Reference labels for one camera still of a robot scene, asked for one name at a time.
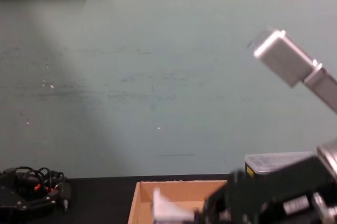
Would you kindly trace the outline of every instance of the table surface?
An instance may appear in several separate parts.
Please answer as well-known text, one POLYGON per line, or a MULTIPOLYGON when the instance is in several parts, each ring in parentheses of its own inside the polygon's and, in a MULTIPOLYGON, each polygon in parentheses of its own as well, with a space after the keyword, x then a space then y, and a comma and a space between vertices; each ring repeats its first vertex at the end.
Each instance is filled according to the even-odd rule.
POLYGON ((56 210, 32 224, 126 224, 136 183, 168 180, 227 180, 227 174, 72 179, 73 199, 67 213, 56 210))

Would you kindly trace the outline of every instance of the open cardboard box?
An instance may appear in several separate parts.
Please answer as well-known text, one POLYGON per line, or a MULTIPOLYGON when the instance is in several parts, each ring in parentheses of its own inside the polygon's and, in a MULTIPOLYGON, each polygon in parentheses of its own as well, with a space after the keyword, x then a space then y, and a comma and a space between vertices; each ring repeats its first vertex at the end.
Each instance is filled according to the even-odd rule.
POLYGON ((167 181, 138 182, 132 200, 128 224, 152 224, 153 190, 159 188, 161 194, 179 207, 199 209, 205 199, 214 191, 224 186, 226 181, 167 181))

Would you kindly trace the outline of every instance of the white label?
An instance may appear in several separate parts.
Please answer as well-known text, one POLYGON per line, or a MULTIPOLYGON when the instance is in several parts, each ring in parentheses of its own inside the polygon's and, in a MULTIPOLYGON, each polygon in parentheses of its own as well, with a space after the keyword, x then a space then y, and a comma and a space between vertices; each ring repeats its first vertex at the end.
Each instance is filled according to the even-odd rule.
POLYGON ((309 202, 306 196, 301 196, 299 198, 283 203, 283 208, 287 215, 291 215, 292 213, 304 210, 308 207, 309 202))

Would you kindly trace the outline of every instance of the plastic container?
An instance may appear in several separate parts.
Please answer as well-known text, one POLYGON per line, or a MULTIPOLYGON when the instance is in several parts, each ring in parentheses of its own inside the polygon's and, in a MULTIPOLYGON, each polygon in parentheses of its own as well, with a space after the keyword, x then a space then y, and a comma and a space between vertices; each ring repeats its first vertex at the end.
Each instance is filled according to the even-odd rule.
POLYGON ((312 152, 248 154, 244 158, 245 170, 247 174, 255 178, 302 161, 313 155, 314 153, 312 152))

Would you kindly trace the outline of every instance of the teal wall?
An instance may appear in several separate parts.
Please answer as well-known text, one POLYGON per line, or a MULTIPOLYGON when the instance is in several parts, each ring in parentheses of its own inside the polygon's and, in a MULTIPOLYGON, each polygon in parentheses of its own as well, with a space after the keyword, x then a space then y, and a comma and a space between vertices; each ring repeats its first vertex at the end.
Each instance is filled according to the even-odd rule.
POLYGON ((313 150, 337 117, 253 58, 268 25, 337 75, 336 0, 0 0, 0 169, 228 173, 313 150))

